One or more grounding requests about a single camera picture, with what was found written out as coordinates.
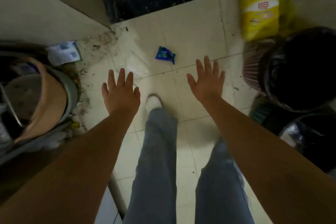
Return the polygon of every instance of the person's left hand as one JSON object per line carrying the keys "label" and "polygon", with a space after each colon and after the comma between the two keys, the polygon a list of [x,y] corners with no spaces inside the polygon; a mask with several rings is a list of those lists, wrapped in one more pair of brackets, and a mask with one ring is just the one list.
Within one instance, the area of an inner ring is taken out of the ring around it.
{"label": "person's left hand", "polygon": [[133,73],[130,72],[125,81],[125,69],[120,69],[116,84],[114,72],[109,70],[107,84],[103,83],[101,93],[108,114],[111,115],[116,110],[122,110],[130,112],[134,116],[140,106],[140,91],[139,87],[133,91]]}

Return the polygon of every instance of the yellow plastic container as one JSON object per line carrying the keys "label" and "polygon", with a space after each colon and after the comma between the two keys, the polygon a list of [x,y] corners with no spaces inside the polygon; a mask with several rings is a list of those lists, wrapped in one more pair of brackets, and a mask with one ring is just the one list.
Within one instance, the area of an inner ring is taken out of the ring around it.
{"label": "yellow plastic container", "polygon": [[246,41],[273,37],[279,30],[279,0],[241,0],[241,31]]}

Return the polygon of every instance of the white shoe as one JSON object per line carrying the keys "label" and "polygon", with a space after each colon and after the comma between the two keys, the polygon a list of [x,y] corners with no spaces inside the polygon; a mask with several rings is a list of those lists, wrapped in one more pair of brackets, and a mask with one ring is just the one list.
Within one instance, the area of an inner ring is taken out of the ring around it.
{"label": "white shoe", "polygon": [[146,111],[149,114],[153,109],[158,109],[158,108],[162,108],[163,104],[162,101],[160,99],[160,97],[155,94],[149,94],[146,100]]}

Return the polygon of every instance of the pant leg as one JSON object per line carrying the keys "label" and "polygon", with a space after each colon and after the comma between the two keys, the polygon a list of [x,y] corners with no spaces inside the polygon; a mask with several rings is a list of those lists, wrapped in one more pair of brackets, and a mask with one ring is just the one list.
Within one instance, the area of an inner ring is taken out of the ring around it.
{"label": "pant leg", "polygon": [[195,224],[253,224],[240,170],[221,140],[196,188]]}
{"label": "pant leg", "polygon": [[176,224],[177,123],[165,109],[150,112],[123,223]]}

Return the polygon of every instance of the blue jeans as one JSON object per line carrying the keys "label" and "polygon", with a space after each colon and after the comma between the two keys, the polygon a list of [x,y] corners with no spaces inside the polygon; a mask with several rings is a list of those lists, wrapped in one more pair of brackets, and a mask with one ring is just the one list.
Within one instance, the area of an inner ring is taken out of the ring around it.
{"label": "blue jeans", "polygon": [[[146,122],[125,224],[176,224],[178,121],[155,109]],[[196,224],[253,224],[241,172],[224,142],[212,150],[196,188]]]}

